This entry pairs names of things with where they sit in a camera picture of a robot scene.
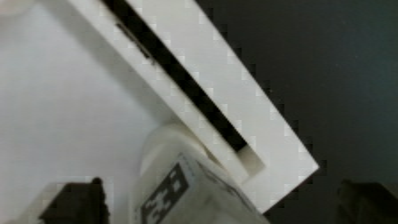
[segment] black slot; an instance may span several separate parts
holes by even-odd
[[[145,51],[149,52],[150,57],[157,62],[234,151],[237,152],[246,146],[246,142],[127,2],[124,0],[101,0],[101,2],[122,24],[122,29],[127,29],[127,32],[122,32],[125,35],[127,33],[133,34],[140,46],[145,48]]]
[[[118,29],[120,29],[120,31],[122,31],[122,33],[124,33],[127,39],[134,42],[136,47],[138,47],[138,49],[140,49],[140,53],[143,54],[143,57],[149,58],[149,54],[145,53],[145,50],[141,49],[141,46],[140,46],[140,44],[138,44],[136,41],[134,41],[134,36],[133,36],[133,34],[129,33],[125,27],[124,27],[118,23],[115,24],[115,26],[118,27]]]

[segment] white surface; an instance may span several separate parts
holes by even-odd
[[[31,5],[35,0],[0,0],[0,16],[10,16],[22,13]]]
[[[317,165],[195,1],[127,0],[248,142],[250,153],[264,165],[253,173],[245,163],[250,163],[255,156],[245,155],[246,160],[239,158],[216,136],[166,75],[156,72],[134,46],[127,48],[129,40],[122,34],[111,32],[111,16],[99,2],[69,1],[241,184],[257,210],[264,212],[312,174]]]
[[[141,143],[172,117],[69,4],[0,18],[0,224],[28,223],[56,183],[92,176],[127,223]]]

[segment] white table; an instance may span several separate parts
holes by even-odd
[[[127,223],[141,143],[172,119],[67,2],[0,18],[0,224],[28,223],[62,183],[94,176]]]

